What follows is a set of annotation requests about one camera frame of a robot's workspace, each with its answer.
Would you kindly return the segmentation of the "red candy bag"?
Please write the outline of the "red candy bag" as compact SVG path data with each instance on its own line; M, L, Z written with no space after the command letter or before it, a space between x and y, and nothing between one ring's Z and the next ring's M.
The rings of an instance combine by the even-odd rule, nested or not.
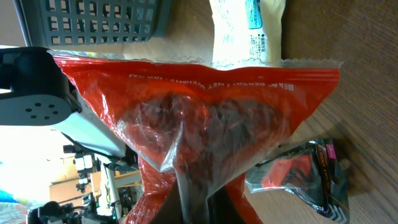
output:
M102 122L178 184L185 223L209 223L208 199L288 140L336 88L335 60L211 68L55 53Z

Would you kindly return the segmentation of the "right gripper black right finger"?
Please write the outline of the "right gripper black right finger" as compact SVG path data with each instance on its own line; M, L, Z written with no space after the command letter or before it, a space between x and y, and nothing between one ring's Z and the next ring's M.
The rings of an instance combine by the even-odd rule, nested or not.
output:
M245 224L229 197L226 187L208 199L210 224Z

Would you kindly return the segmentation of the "cream blue snack bag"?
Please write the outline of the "cream blue snack bag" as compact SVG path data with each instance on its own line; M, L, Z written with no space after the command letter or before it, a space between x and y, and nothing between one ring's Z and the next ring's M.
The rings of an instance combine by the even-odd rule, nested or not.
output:
M210 0L211 66L218 70L279 66L286 0Z

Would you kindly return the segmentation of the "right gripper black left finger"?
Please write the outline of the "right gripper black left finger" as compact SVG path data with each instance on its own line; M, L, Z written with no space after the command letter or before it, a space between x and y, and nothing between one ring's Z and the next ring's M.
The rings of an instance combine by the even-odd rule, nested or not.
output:
M181 224L183 223L178 182L175 181L168 196L150 224Z

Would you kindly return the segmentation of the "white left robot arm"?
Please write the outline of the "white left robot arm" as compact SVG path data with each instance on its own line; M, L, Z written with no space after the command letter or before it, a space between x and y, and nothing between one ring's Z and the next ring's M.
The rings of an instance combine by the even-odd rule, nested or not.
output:
M65 153L99 156L111 170L137 169L137 154L94 114L48 49L1 49L1 88L1 125L47 126L71 142Z

